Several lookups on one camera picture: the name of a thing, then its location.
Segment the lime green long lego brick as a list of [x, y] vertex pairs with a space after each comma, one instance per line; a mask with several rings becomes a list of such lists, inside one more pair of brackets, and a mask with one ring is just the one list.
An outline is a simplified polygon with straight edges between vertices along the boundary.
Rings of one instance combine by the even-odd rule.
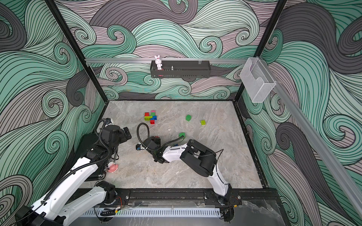
[[153, 119], [153, 116], [145, 116], [144, 119], [145, 119], [146, 121], [150, 121], [150, 120]]

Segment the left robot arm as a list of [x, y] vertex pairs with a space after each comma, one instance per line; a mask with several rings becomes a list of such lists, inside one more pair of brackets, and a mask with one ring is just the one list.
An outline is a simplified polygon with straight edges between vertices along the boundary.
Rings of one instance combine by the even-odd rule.
[[71, 196], [97, 171], [103, 172], [117, 148], [132, 138], [127, 127], [105, 125], [99, 134], [87, 135], [81, 142], [80, 158], [69, 172], [31, 207], [23, 206], [15, 214], [15, 226], [68, 226], [88, 209], [112, 205], [119, 200], [116, 188], [106, 181], [99, 182], [89, 192], [72, 202]]

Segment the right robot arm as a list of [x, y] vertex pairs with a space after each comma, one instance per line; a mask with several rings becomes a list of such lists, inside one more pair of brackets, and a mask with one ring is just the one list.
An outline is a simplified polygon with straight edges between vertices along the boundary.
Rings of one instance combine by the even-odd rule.
[[194, 172], [208, 179], [219, 203], [229, 204], [232, 187], [221, 174], [217, 154], [212, 149], [194, 139], [181, 146], [161, 145], [159, 137], [148, 137], [137, 148], [149, 152], [157, 163], [184, 162]]

